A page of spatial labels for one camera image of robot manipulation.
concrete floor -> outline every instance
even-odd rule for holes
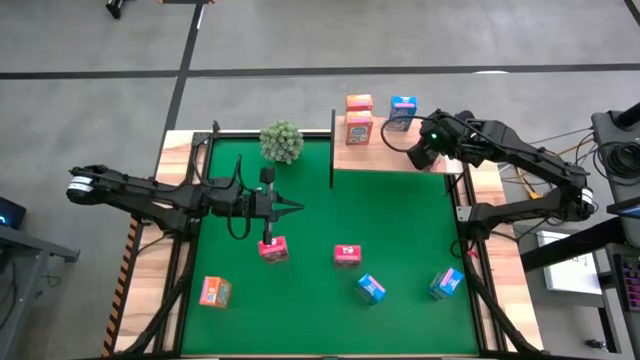
[[[114,21],[102,0],[0,0],[0,72],[177,70],[193,10],[136,0]],[[205,8],[191,68],[638,63],[638,43],[640,27],[622,0],[221,0]],[[26,232],[82,249],[77,264],[51,265],[62,285],[38,300],[20,358],[99,355],[127,216],[69,203],[67,170],[104,163],[151,175],[174,84],[0,80],[0,195],[28,208]],[[176,128],[208,129],[214,119],[227,129],[279,119],[327,128],[330,110],[360,92],[374,95],[379,115],[392,94],[416,95],[423,113],[470,109],[534,141],[633,105],[640,72],[189,79]],[[582,136],[545,145],[562,150]],[[589,181],[604,208],[612,201],[606,182]],[[505,185],[509,200],[524,195]],[[600,210],[571,226],[605,218]],[[628,341],[623,355],[581,344],[602,337],[594,310],[535,307],[552,353],[629,358]]]

black cable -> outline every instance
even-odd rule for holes
[[[246,237],[249,236],[249,232],[251,232],[251,216],[249,216],[249,213],[247,212],[247,216],[245,217],[245,223],[244,223],[244,234],[242,234],[242,236],[237,236],[235,232],[233,232],[233,227],[231,226],[232,211],[233,211],[233,206],[229,208],[229,214],[227,215],[227,230],[229,231],[229,234],[231,234],[231,237],[233,237],[236,240],[246,239]]]
[[[578,164],[578,166],[582,166],[582,164],[584,164],[584,162],[587,161],[587,158],[589,157],[589,155],[593,154],[596,151],[595,149],[597,146],[598,144],[593,144],[593,146],[589,149],[589,151],[587,151],[586,154],[578,158],[578,161],[580,161],[580,164]]]
[[[525,231],[524,233],[522,233],[520,236],[518,236],[516,238],[517,242],[520,242],[520,240],[526,236],[527,234],[531,233],[533,230],[537,229],[540,227],[540,225],[544,224],[544,222],[547,221],[547,218],[542,219],[542,221],[540,221],[539,223],[537,223],[536,225],[534,225],[533,227],[529,228],[529,230]]]
[[[598,167],[596,157],[604,167],[604,172]],[[631,141],[601,144],[593,153],[593,166],[602,177],[615,184],[621,186],[640,184],[640,144]],[[620,181],[613,176],[629,181]]]
[[[578,154],[580,153],[580,147],[584,144],[584,141],[589,138],[589,136],[593,136],[593,132],[587,134],[587,136],[583,137],[582,140],[580,140],[580,142],[578,143],[578,147],[576,147],[576,162],[574,163],[574,165],[578,165]]]
[[[506,179],[503,179],[503,180],[502,180],[502,182],[506,182],[506,183],[509,183],[509,184],[518,184],[518,185],[522,185],[522,182],[520,182],[520,181],[515,181],[515,180],[506,180]],[[547,183],[547,182],[538,182],[538,183],[532,183],[532,182],[529,182],[529,185],[546,185],[546,184],[548,184],[548,183]]]
[[[462,254],[458,254],[454,251],[454,249],[456,248],[456,245],[460,246],[463,244],[463,242],[467,242],[470,241],[471,242],[471,246],[469,247],[469,249],[467,249],[467,252],[473,250],[473,248],[476,246],[476,244],[478,243],[477,240],[466,240],[466,239],[458,239],[455,240],[451,243],[451,245],[449,246],[449,253],[451,254],[451,256],[453,256],[456,259],[462,259]]]
[[[166,239],[167,237],[169,237],[169,236],[171,236],[171,235],[173,235],[173,234],[172,234],[172,233],[170,233],[170,232],[166,232],[166,233],[162,234],[162,236],[161,236],[161,237],[159,237],[159,238],[157,238],[157,239],[153,240],[152,242],[150,242],[150,243],[146,244],[145,246],[143,246],[143,247],[139,248],[139,249],[138,249],[138,255],[140,255],[140,253],[141,253],[142,251],[144,251],[144,249],[146,249],[146,248],[148,248],[148,247],[150,247],[150,246],[153,246],[153,245],[155,245],[155,244],[159,243],[160,241],[162,241],[162,240]]]
[[[498,236],[502,236],[503,238],[507,238],[507,239],[509,239],[509,240],[513,240],[513,241],[515,241],[516,243],[518,243],[518,242],[519,242],[519,240],[518,240],[518,239],[516,239],[515,237],[513,237],[513,236],[511,236],[511,235],[508,235],[508,234],[505,234],[505,233],[500,232],[500,231],[492,230],[492,231],[491,231],[491,233],[492,233],[492,234],[495,234],[495,235],[498,235]]]
[[[396,151],[396,152],[402,152],[402,153],[407,153],[409,152],[409,149],[399,149],[393,145],[391,145],[388,141],[387,141],[387,137],[384,136],[384,129],[387,127],[387,125],[389,125],[390,122],[395,121],[397,119],[403,119],[403,118],[417,118],[417,119],[421,119],[421,120],[427,120],[427,118],[423,118],[422,116],[406,116],[406,115],[401,115],[401,116],[394,116],[393,118],[390,118],[389,120],[385,121],[384,124],[382,124],[382,127],[380,128],[380,137],[382,138],[382,142],[387,145],[389,147],[389,149]]]
[[[565,136],[569,136],[569,135],[573,135],[573,134],[577,134],[579,132],[583,132],[583,131],[587,131],[587,130],[591,130],[593,129],[593,127],[588,127],[588,128],[584,128],[584,129],[580,129],[580,130],[575,130],[575,131],[571,131],[568,133],[564,133],[564,134],[560,134],[560,135],[556,135],[556,136],[552,136],[552,137],[548,137],[546,139],[542,139],[542,140],[536,140],[536,141],[532,141],[530,143],[528,143],[529,145],[534,145],[534,144],[539,144],[545,141],[549,141],[549,140],[554,140],[554,139],[558,139],[561,137],[565,137]]]

orange cube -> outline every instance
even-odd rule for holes
[[[372,111],[373,97],[370,94],[347,95],[347,111]]]
[[[231,283],[218,276],[205,276],[200,305],[226,308],[231,297]]]

black stripe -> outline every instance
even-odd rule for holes
[[[636,4],[633,3],[633,0],[624,0],[624,3],[627,4],[631,16],[633,16],[638,26],[640,26],[640,11],[638,11]]]
[[[196,5],[196,8],[193,10],[191,26],[189,27],[189,35],[187,36],[187,44],[184,47],[178,78],[176,79],[176,85],[173,88],[173,95],[171,95],[171,103],[169,104],[169,112],[167,113],[167,120],[164,124],[164,133],[166,133],[167,130],[175,129],[176,127],[178,112],[180,110],[180,102],[182,102],[182,94],[184,93],[184,88],[187,84],[187,76],[189,75],[189,65],[191,65],[193,50],[196,47],[196,39],[198,38],[198,23],[200,22],[200,16],[202,16],[203,11],[204,6],[202,4]]]
[[[177,70],[56,71],[0,73],[0,80],[145,79],[177,76]]]
[[[335,152],[336,109],[331,110],[331,140],[329,141],[329,189],[333,189],[333,157]]]
[[[102,347],[107,349],[107,351],[109,352],[109,354],[113,354],[113,349],[114,349],[114,345],[116,343],[116,339],[111,338],[111,345],[109,345],[109,343],[107,342],[107,340],[105,340],[102,343]]]
[[[640,11],[632,0],[625,0],[629,11],[640,25]],[[179,110],[179,100],[184,93],[187,78],[270,77],[270,76],[348,76],[348,75],[429,75],[472,74],[480,71],[506,71],[509,73],[601,72],[639,71],[640,63],[565,64],[565,65],[462,65],[462,66],[370,66],[370,67],[316,67],[316,68],[264,68],[264,69],[201,69],[188,70],[193,57],[197,37],[197,22],[193,33],[189,32],[180,70],[130,70],[130,71],[72,71],[72,72],[16,72],[0,73],[0,80],[77,80],[77,79],[145,79],[176,78],[171,98],[171,116]]]
[[[469,206],[473,206],[477,204],[476,201],[476,191],[473,188],[473,180],[471,178],[471,170],[469,169],[469,164],[462,164],[463,168],[463,183],[464,189],[467,193],[467,200]],[[484,282],[485,287],[489,290],[489,294],[493,299],[496,299],[498,302],[498,297],[496,296],[496,288],[493,283],[493,273],[491,272],[491,264],[489,260],[489,252],[487,251],[487,245],[485,241],[478,241],[476,244],[476,253],[478,254],[478,260],[480,262],[480,269],[482,270],[482,280]],[[507,351],[507,342],[504,337],[504,333],[500,328],[500,324],[498,320],[491,314],[491,322],[493,325],[493,335],[496,341],[496,345],[498,346],[498,350]]]
[[[445,185],[447,188],[451,189],[448,191],[451,194],[451,203],[453,205],[453,216],[456,218],[456,207],[461,206],[460,203],[460,192],[458,191],[457,181],[454,175],[446,175],[445,177]],[[467,244],[464,242],[460,242],[460,254],[464,254],[467,250]],[[462,261],[462,266],[464,267],[464,272],[467,278],[469,278],[470,273],[467,268],[467,262]],[[478,350],[483,351],[487,349],[487,337],[484,333],[484,321],[482,319],[482,312],[480,311],[480,303],[478,300],[478,293],[472,286],[467,286],[467,295],[469,297],[469,306],[471,308],[471,319],[473,321],[473,327],[476,334],[476,343],[478,345]]]
[[[191,78],[270,77],[270,76],[343,76],[343,75],[428,75],[472,74],[480,71],[509,73],[638,71],[640,63],[569,65],[472,65],[472,66],[372,66],[267,69],[189,70]]]
[[[109,328],[109,326],[107,326],[107,335],[109,335],[109,337],[111,337],[112,340],[115,340],[115,338],[116,338],[116,333],[111,331],[111,328]]]

wooden table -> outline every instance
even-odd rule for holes
[[[162,153],[156,173],[156,179],[160,182],[178,184],[184,178],[189,153],[191,149],[191,139],[195,131],[169,131],[166,134],[162,145]],[[336,133],[336,160],[334,167],[352,169],[355,162],[350,157],[361,157],[367,148],[361,146],[356,148],[350,146],[349,149],[338,145],[340,140]],[[389,149],[379,147],[375,141],[369,145],[376,151],[375,158],[380,161],[393,161],[397,156],[406,158],[405,154],[392,153]],[[198,156],[199,165],[202,165],[203,154]],[[443,172],[455,172],[457,165],[441,165]],[[409,168],[406,163],[399,171],[415,171]],[[487,202],[494,205],[505,203],[505,195],[502,182],[495,163],[485,162],[478,169],[471,170],[471,177],[475,189],[475,196],[478,202]],[[461,200],[464,202],[466,195],[463,184],[458,185]],[[501,225],[498,227],[501,232],[513,234],[511,226]],[[107,356],[114,351],[126,349],[138,335],[143,331],[149,320],[159,308],[165,279],[168,270],[168,263],[171,254],[172,240],[166,239],[158,244],[146,249],[136,256],[136,249],[148,244],[161,236],[161,232],[155,226],[142,227],[135,220],[131,220],[129,240],[124,250],[121,273],[117,279],[116,291],[113,300],[107,337],[104,341],[102,355]],[[181,262],[178,271],[182,269],[189,244],[183,244],[180,252]],[[486,241],[489,255],[490,268],[493,275],[497,300],[506,314],[509,316],[518,330],[534,346],[542,349],[535,313],[531,304],[529,290],[526,283],[517,245],[505,238],[492,236]],[[173,335],[175,333],[175,319],[178,306],[173,307],[171,315],[167,321],[167,331],[164,341],[164,349],[169,350],[172,346]],[[496,349],[495,338],[491,325],[491,315],[488,309],[481,305],[485,334],[488,339],[489,349]],[[515,351],[509,343],[509,349]]]
[[[416,171],[407,154],[392,151],[382,141],[380,128],[386,118],[374,117],[371,138],[368,145],[347,145],[347,126],[344,116],[335,119],[335,148],[333,167],[340,170],[376,170],[376,171]],[[420,140],[421,121],[411,122],[409,131],[386,131],[387,141],[399,148],[408,149]],[[445,156],[439,156],[428,170],[434,174],[460,174],[462,164]]]

